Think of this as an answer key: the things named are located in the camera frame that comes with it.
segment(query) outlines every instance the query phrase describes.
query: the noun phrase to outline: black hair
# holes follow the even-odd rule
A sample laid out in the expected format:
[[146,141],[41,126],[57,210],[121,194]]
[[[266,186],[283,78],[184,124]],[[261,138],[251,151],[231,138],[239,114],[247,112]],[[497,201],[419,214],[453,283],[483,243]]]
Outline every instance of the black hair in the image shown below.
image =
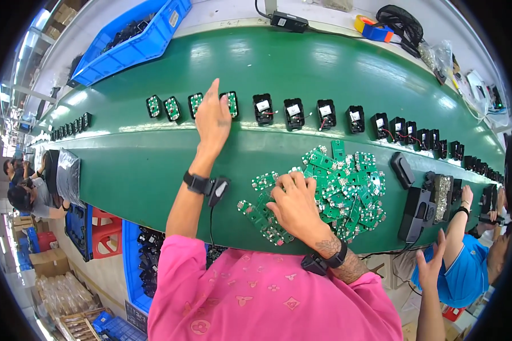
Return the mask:
[[7,199],[10,204],[19,212],[30,213],[32,211],[32,203],[30,202],[31,193],[21,185],[32,188],[32,180],[30,178],[20,182],[19,185],[7,190]]
[[9,163],[10,163],[9,159],[4,161],[4,174],[6,174],[6,175],[7,175],[7,169],[8,169]]

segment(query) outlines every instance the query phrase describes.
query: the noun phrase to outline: white label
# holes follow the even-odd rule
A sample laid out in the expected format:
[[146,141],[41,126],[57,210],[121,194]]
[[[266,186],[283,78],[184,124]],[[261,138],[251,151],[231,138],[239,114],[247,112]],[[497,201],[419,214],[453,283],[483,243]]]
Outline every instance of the white label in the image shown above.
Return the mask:
[[360,113],[358,111],[355,111],[354,113],[349,112],[349,116],[351,117],[352,121],[360,119]]
[[320,107],[319,111],[321,112],[322,116],[326,116],[332,113],[332,110],[330,109],[329,105]]
[[172,11],[171,17],[169,18],[169,24],[172,27],[175,27],[177,22],[178,22],[178,13],[176,11]]
[[258,108],[258,111],[264,111],[266,109],[269,109],[269,102],[267,100],[264,100],[260,103],[256,103],[256,108]]
[[287,107],[287,112],[290,116],[300,113],[300,107],[297,104]]

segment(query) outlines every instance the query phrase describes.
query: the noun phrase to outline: hand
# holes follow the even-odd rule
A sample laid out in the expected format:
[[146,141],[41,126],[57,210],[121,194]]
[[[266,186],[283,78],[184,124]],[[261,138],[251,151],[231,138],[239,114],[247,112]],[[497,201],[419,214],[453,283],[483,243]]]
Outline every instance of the hand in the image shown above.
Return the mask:
[[470,210],[470,206],[472,205],[472,198],[474,197],[474,194],[472,193],[472,190],[470,189],[469,185],[464,185],[463,187],[463,193],[461,194],[461,206],[466,206],[468,210]]
[[317,181],[304,178],[300,172],[281,175],[271,191],[276,203],[268,202],[266,205],[288,233],[309,247],[314,247],[330,232],[330,227],[319,217],[315,204],[316,188]]
[[198,153],[216,159],[228,139],[232,127],[232,116],[229,113],[227,96],[218,99],[218,84],[216,78],[208,89],[203,102],[195,115],[195,126],[201,137]]
[[442,256],[445,251],[445,235],[441,228],[438,230],[438,245],[433,243],[432,249],[434,250],[434,256],[428,263],[425,261],[423,251],[418,250],[416,253],[417,265],[419,266],[419,284],[423,291],[437,289],[438,273],[442,267]]

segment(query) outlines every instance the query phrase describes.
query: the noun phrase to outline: blue plastic crate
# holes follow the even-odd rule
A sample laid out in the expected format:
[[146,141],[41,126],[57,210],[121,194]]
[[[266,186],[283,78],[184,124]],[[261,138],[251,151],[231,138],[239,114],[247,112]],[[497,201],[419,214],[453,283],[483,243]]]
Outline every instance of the blue plastic crate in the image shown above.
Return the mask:
[[139,269],[139,249],[142,247],[137,242],[139,235],[140,229],[137,224],[123,221],[123,269],[125,272],[125,282],[127,283],[127,295],[129,302],[148,314],[152,305],[152,299],[144,294],[143,281],[139,277],[143,272]]
[[[190,9],[190,0],[148,0],[133,7],[100,30],[72,79],[90,86],[125,68],[160,57]],[[100,54],[127,24],[156,12],[142,33]]]
[[64,217],[64,233],[74,243],[83,260],[89,262],[93,259],[93,206],[86,205],[87,208],[82,208],[72,203],[70,206],[73,212],[81,208],[83,216],[80,218],[77,214],[68,212]]
[[120,341],[146,341],[148,335],[138,330],[135,326],[125,321],[123,318],[111,317],[103,311],[93,322],[95,331],[101,335],[115,337]]

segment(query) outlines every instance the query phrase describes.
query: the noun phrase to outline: tattoo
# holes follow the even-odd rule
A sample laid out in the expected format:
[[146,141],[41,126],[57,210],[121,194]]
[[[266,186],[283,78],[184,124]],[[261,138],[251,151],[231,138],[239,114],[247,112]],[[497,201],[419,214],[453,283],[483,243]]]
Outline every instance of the tattoo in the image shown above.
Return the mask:
[[[341,250],[340,240],[330,231],[330,239],[315,243],[315,250],[328,259]],[[353,283],[366,272],[366,265],[350,250],[347,250],[345,261],[337,269],[331,269],[334,276],[346,284]]]

